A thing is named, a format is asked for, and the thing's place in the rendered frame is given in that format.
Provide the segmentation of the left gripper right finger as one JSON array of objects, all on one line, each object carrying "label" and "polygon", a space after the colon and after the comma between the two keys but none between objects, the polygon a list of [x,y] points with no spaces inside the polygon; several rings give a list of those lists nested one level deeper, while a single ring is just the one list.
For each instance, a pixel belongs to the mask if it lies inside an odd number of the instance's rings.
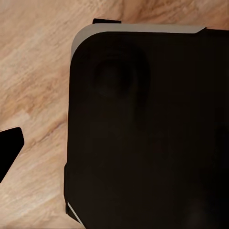
[{"label": "left gripper right finger", "polygon": [[214,143],[229,164],[229,129],[219,127],[216,132]]}]

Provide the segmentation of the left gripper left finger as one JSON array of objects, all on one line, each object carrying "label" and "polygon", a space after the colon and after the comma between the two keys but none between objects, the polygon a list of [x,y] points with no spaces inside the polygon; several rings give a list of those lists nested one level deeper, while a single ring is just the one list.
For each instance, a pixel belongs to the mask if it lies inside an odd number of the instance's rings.
[{"label": "left gripper left finger", "polygon": [[20,127],[0,132],[0,183],[24,146]]}]

